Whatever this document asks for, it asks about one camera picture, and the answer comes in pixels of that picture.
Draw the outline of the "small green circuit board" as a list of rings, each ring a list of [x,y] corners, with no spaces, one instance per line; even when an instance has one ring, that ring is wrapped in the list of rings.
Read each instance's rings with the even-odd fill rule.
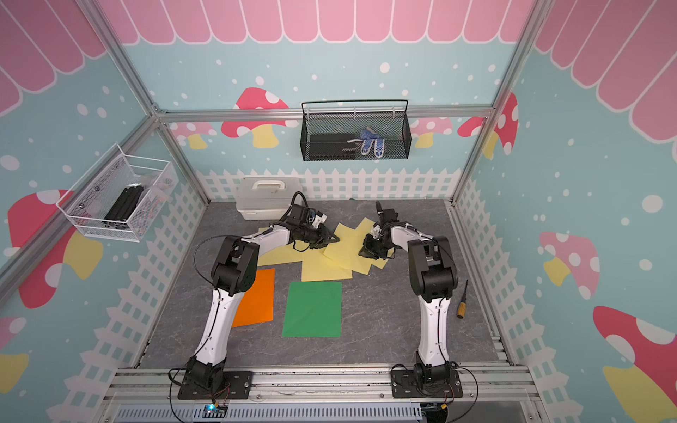
[[[203,419],[224,419],[227,416],[228,406],[220,404],[209,404],[204,407],[202,412]]]

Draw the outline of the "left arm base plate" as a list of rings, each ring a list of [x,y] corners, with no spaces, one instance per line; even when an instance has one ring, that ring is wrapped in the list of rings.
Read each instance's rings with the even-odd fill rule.
[[[187,373],[181,381],[177,398],[180,400],[248,399],[252,387],[250,371],[217,370],[211,375]]]

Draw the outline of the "white plastic storage box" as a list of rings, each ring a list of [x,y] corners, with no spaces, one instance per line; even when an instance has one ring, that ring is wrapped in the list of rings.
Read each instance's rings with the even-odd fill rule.
[[[245,177],[236,191],[236,210],[245,220],[278,220],[294,193],[302,190],[300,180],[294,177]]]

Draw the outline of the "orange paper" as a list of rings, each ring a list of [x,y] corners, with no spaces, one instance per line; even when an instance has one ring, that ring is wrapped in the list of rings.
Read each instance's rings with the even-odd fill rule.
[[[245,293],[233,326],[243,327],[273,320],[275,269],[259,270],[253,286]]]

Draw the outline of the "small brown object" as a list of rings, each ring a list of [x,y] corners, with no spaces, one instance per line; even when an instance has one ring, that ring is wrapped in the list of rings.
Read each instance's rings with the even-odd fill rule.
[[[461,295],[460,302],[458,303],[456,316],[459,319],[463,319],[467,310],[467,292],[469,287],[469,280],[465,282],[463,294]]]

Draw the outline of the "small green paper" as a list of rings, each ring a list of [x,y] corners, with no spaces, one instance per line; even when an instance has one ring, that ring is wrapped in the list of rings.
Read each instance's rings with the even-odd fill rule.
[[[340,282],[293,282],[288,290],[282,337],[339,338],[342,294]]]

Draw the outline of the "black box in white basket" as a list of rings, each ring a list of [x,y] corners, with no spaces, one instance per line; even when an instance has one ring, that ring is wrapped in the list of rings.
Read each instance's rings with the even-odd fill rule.
[[[144,189],[139,183],[126,186],[102,220],[103,226],[116,230],[128,229],[127,220],[137,208]]]

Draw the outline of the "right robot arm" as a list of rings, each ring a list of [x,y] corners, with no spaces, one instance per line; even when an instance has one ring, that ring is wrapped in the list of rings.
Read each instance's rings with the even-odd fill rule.
[[[448,314],[458,287],[458,269],[445,236],[425,234],[398,218],[392,208],[376,202],[378,222],[365,236],[359,255],[389,259],[396,250],[408,257],[409,281],[421,312],[421,338],[412,368],[396,364],[390,370],[395,398],[464,396],[459,365],[447,347]]]

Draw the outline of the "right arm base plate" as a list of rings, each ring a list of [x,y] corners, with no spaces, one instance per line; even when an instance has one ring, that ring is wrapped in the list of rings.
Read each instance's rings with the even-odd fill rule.
[[[414,370],[402,367],[390,371],[391,393],[393,398],[438,398],[456,400],[465,396],[463,386],[456,370],[434,382],[419,384]]]

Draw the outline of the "blue white item in basket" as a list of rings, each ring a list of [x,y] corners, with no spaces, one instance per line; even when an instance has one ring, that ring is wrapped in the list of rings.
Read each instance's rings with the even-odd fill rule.
[[[385,139],[372,128],[361,130],[359,137],[349,139],[347,144],[349,147],[345,147],[345,151],[354,150],[362,156],[373,155],[377,159],[384,157]]]

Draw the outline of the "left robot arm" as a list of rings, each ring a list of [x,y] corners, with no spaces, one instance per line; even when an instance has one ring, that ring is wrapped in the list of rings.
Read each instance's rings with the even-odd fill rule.
[[[256,281],[259,256],[298,241],[309,250],[336,243],[340,238],[324,225],[326,219],[297,191],[287,211],[267,229],[245,236],[222,236],[210,275],[202,277],[212,286],[213,299],[199,347],[183,367],[169,370],[170,386],[179,388],[178,399],[206,399],[215,409],[234,387],[245,384],[238,373],[225,371],[227,343],[236,312]]]

